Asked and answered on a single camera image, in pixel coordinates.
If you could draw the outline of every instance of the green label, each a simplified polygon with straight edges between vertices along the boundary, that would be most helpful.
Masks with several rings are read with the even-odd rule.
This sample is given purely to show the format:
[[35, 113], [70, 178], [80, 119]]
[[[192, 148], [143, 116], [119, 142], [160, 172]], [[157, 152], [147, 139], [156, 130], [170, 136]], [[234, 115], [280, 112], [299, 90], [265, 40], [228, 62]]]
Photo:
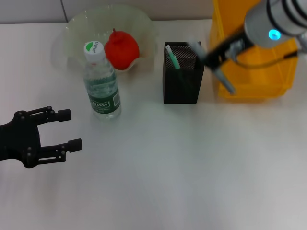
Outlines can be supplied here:
[[114, 94], [106, 98], [96, 98], [88, 95], [92, 108], [100, 114], [109, 114], [117, 110], [120, 106], [120, 97], [118, 89]]
[[87, 51], [90, 51], [90, 49], [92, 48], [93, 46], [93, 42], [90, 42], [89, 44], [86, 45], [86, 50]]

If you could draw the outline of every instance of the water bottle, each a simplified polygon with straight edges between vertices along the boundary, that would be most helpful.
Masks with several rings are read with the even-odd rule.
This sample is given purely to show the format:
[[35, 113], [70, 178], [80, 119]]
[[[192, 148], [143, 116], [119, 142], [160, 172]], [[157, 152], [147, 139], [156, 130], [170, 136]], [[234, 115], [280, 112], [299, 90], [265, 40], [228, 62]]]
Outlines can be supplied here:
[[87, 64], [84, 83], [95, 115], [111, 120], [121, 113], [118, 83], [113, 66], [107, 60], [104, 46], [97, 41], [84, 46]]

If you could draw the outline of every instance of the yellow plastic box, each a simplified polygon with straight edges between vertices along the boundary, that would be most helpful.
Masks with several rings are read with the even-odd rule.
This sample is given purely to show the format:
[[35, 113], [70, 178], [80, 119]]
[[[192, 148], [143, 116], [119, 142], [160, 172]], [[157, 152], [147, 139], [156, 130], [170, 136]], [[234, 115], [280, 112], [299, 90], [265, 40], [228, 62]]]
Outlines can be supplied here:
[[[242, 25], [249, 9], [260, 0], [213, 0], [214, 13], [210, 34], [210, 47], [214, 48]], [[238, 60], [249, 65], [257, 65], [283, 57], [297, 50], [295, 40], [288, 41], [273, 49], [254, 47], [240, 55]], [[218, 95], [229, 99], [265, 99], [283, 95], [292, 87], [297, 66], [297, 58], [292, 58], [265, 69], [244, 69], [232, 61], [222, 67], [222, 71], [236, 88], [231, 95], [218, 83]]]

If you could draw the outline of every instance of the white bottle cap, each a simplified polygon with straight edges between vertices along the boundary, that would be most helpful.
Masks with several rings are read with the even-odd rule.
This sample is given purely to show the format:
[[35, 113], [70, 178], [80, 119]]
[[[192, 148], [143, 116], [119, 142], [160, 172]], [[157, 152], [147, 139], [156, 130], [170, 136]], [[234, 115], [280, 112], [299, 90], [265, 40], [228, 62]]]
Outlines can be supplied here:
[[99, 62], [106, 56], [104, 46], [97, 41], [86, 43], [84, 46], [84, 54], [90, 63]]

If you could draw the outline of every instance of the red apple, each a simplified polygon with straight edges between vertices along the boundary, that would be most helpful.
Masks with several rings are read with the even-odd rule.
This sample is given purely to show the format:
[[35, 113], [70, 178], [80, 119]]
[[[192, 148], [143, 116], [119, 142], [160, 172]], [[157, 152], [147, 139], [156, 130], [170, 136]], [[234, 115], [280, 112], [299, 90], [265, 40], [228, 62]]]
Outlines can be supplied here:
[[113, 67], [120, 70], [128, 68], [140, 57], [140, 49], [134, 38], [124, 31], [115, 29], [105, 45], [105, 52]]

